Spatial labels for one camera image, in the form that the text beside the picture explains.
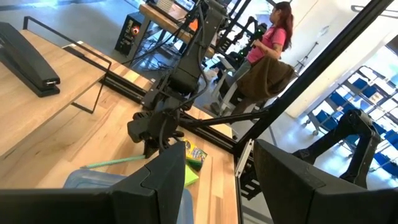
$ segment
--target green stick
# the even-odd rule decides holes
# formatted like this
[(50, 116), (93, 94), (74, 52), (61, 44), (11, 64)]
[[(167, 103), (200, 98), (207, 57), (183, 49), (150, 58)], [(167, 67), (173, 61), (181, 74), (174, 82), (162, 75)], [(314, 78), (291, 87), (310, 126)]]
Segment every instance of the green stick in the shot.
[(92, 169), (92, 168), (97, 168), (97, 167), (110, 166), (110, 165), (115, 165), (115, 164), (119, 164), (122, 162), (136, 161), (136, 160), (140, 160), (140, 159), (145, 159), (145, 155), (133, 156), (133, 157), (128, 157), (128, 158), (124, 158), (124, 159), (115, 159), (115, 160), (106, 161), (106, 162), (99, 162), (96, 164), (90, 164), (87, 166), (83, 166), (83, 167), (81, 167), (81, 169)]

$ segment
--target concrete floor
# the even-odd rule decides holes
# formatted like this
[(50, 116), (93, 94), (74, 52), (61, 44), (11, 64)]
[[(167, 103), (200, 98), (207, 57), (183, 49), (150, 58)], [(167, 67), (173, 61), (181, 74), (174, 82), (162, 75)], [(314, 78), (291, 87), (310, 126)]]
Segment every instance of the concrete floor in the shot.
[[(115, 60), (123, 62), (127, 58), (115, 52), (113, 48), (126, 15), (138, 11), (138, 5), (139, 3), (133, 0), (3, 0), (0, 2), (0, 21), (9, 22), (15, 28), (21, 29), (23, 17), (32, 16), (73, 40), (82, 40)], [(33, 23), (30, 23), (29, 29), (59, 46), (68, 44)], [(140, 72), (139, 67), (134, 67), (134, 69)], [(160, 76), (158, 72), (145, 72), (143, 74), (147, 78), (158, 78)], [(197, 106), (203, 106), (212, 101), (210, 93), (205, 93), (195, 103)], [(288, 115), (282, 114), (271, 126), (275, 141), (270, 129), (264, 131), (260, 138), (276, 144), (288, 152), (308, 147), (319, 136), (312, 136), (314, 128), (311, 124), (307, 127), (302, 125), (305, 120), (305, 118), (294, 120)], [(239, 138), (251, 126), (251, 121), (232, 125)], [(349, 164), (348, 155), (347, 149), (334, 147), (321, 155), (315, 166), (332, 175), (339, 176)], [(368, 175), (368, 186), (371, 190), (385, 189), (398, 187), (398, 182), (392, 180), (387, 172), (379, 169)], [(246, 224), (272, 223), (271, 215), (262, 194), (250, 201), (243, 198), (243, 205)]]

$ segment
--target pink shirt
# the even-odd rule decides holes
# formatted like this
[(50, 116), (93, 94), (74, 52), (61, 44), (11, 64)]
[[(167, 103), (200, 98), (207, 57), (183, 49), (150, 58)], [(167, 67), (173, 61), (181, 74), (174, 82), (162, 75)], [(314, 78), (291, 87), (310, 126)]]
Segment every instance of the pink shirt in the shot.
[[(274, 44), (284, 45), (286, 39), (286, 31), (282, 28), (278, 28), (275, 30), (275, 27), (269, 28), (266, 33), (262, 36), (261, 42), (269, 47), (270, 49), (274, 48)], [(246, 59), (251, 63), (255, 63), (261, 58), (263, 58), (264, 52), (259, 48), (253, 48), (248, 53)]]

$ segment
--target brown jacket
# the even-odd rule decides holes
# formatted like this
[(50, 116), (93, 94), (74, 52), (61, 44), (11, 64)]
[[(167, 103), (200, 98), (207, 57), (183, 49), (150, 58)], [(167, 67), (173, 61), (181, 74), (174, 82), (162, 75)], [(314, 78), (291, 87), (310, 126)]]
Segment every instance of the brown jacket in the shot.
[(238, 90), (253, 100), (267, 100), (281, 93), (293, 76), (293, 67), (265, 56), (238, 80)]

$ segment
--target light wood tabletop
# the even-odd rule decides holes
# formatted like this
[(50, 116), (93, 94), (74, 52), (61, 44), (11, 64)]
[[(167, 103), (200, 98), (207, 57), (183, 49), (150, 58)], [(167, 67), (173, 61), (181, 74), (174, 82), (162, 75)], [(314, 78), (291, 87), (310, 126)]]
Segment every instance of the light wood tabletop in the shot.
[[(158, 12), (156, 9), (151, 7), (148, 4), (141, 4), (139, 6), (139, 11), (145, 17), (148, 17), (152, 22), (158, 24), (161, 28), (165, 29), (167, 32), (174, 33), (178, 28), (178, 24), (171, 21), (169, 18), (165, 17), (162, 13)], [(176, 20), (181, 20), (187, 15), (187, 12), (182, 9), (180, 6), (173, 4), (169, 14), (175, 18)], [(184, 41), (186, 44), (192, 38), (192, 35), (188, 32), (181, 31), (179, 38)], [(216, 45), (217, 36), (215, 35), (211, 43), (215, 46)], [(212, 47), (209, 47), (206, 51), (205, 56), (208, 58), (212, 58), (215, 54), (215, 51)]]
[(70, 55), (43, 38), (21, 34), (43, 55), (61, 79), (60, 93), (39, 98), (0, 62), (0, 156), (91, 88), (104, 71)]
[[(90, 55), (87, 57), (102, 64), (97, 58)], [(150, 88), (152, 83), (149, 80), (114, 60), (111, 61), (111, 70), (114, 73), (143, 89)], [(95, 84), (77, 101), (90, 104), (99, 87), (100, 84)], [(25, 138), (12, 154), (0, 157), (0, 188), (60, 188), (67, 177), (81, 166), (141, 155), (143, 142), (133, 143), (127, 133), (127, 122), (141, 109), (137, 103), (107, 87), (102, 91), (94, 114), (68, 106)], [(192, 108), (188, 113), (201, 119), (211, 117), (198, 108)], [(214, 128), (231, 136), (231, 128), (225, 124)], [(198, 173), (199, 180), (187, 187), (193, 197), (195, 223), (238, 223), (233, 155), (186, 130), (181, 130), (187, 139), (208, 154), (202, 170)], [(95, 170), (130, 175), (152, 158)]]

